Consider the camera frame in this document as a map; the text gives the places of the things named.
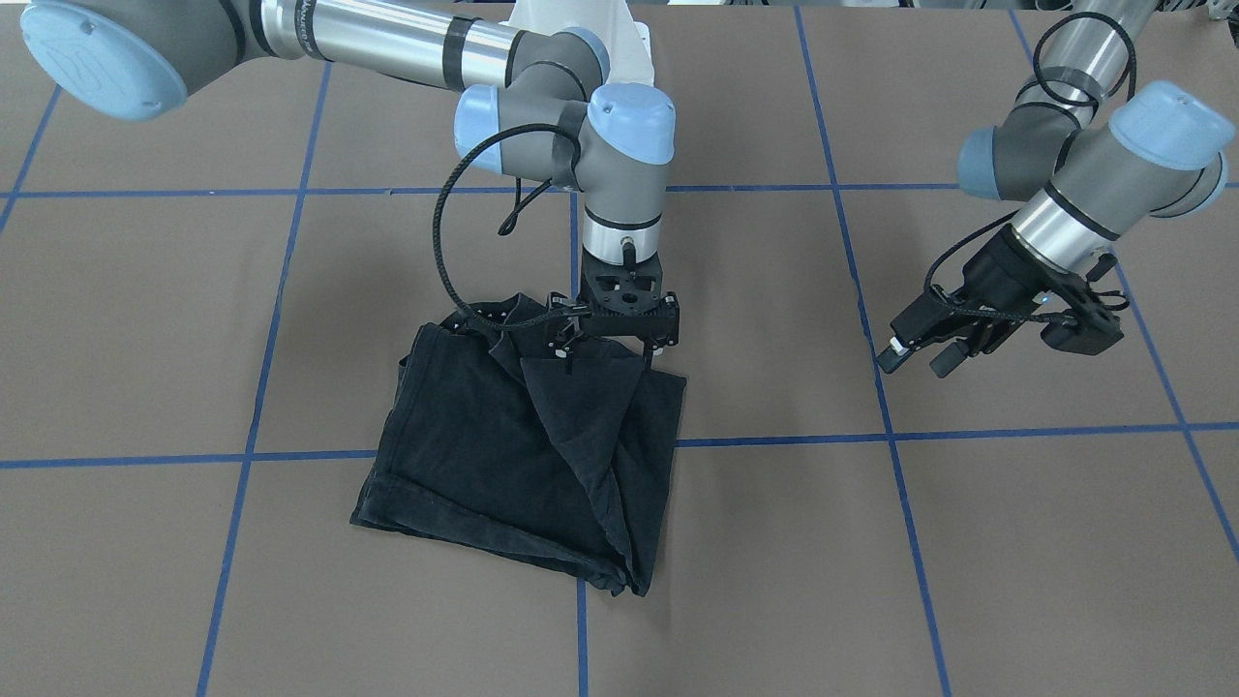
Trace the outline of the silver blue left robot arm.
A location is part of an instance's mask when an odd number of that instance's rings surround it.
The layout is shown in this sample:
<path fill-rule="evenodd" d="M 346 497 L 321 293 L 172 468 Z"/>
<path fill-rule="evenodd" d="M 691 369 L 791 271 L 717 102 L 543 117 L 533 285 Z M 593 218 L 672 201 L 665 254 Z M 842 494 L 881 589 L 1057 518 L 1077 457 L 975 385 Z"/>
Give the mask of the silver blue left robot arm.
<path fill-rule="evenodd" d="M 1094 284 L 1116 264 L 1124 233 L 1146 217 L 1203 210 L 1227 184 L 1234 124 L 1183 88 L 1137 87 L 1134 40 L 1155 1 L 1075 1 L 1036 45 L 1035 73 L 1005 123 L 966 137 L 957 156 L 965 193 L 1018 210 L 978 230 L 983 248 L 947 291 L 929 270 L 891 323 L 878 366 L 893 374 L 942 345 L 938 378 L 996 352 L 1021 326 L 1051 349 L 1099 354 L 1121 340 L 1127 300 Z"/>

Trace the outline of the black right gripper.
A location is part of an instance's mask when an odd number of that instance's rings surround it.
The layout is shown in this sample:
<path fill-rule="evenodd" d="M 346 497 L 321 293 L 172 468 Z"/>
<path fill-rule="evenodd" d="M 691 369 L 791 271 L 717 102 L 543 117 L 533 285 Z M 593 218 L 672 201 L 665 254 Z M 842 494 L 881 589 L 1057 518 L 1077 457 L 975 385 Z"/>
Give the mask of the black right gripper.
<path fill-rule="evenodd" d="M 590 305 L 593 314 L 622 314 L 636 317 L 653 312 L 662 303 L 663 269 L 659 254 L 628 269 L 615 265 L 589 253 L 584 253 L 581 265 L 579 300 Z M 585 339 L 580 326 L 561 326 L 555 331 L 555 357 L 563 361 L 563 373 L 574 374 L 575 352 Z M 642 357 L 646 369 L 650 370 L 655 357 L 668 347 L 669 336 L 649 334 L 642 337 Z"/>

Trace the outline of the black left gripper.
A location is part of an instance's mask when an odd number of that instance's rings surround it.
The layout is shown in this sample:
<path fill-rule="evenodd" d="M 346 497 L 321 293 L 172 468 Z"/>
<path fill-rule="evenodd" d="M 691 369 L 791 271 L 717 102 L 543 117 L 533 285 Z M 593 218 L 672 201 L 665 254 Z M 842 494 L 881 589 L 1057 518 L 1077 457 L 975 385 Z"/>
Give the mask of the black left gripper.
<path fill-rule="evenodd" d="M 963 267 L 963 287 L 954 296 L 966 310 L 1035 314 L 1035 297 L 1044 292 L 1044 266 L 1018 243 L 1010 228 L 1000 229 Z M 877 365 L 893 374 L 912 353 L 949 343 L 929 363 L 945 379 L 969 358 L 990 352 L 995 326 L 969 326 L 968 314 L 940 290 L 924 290 L 893 322 L 892 340 L 877 354 Z"/>

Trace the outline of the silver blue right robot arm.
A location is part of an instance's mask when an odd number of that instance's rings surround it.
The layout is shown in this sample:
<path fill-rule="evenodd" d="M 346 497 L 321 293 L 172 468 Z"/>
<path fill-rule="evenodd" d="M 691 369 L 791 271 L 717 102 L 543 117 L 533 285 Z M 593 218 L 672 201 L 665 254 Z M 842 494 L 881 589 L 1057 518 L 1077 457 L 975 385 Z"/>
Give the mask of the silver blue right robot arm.
<path fill-rule="evenodd" d="M 458 163 L 439 189 L 431 244 L 462 326 L 536 327 L 558 358 L 632 337 L 646 361 L 679 340 L 658 255 L 678 111 L 623 1 L 518 1 L 502 22 L 411 1 L 31 1 L 19 31 L 45 74 L 98 113 L 147 123 L 259 57 L 310 58 L 458 98 Z M 442 248 L 450 196 L 471 167 L 584 198 L 580 287 L 514 319 L 466 303 Z"/>

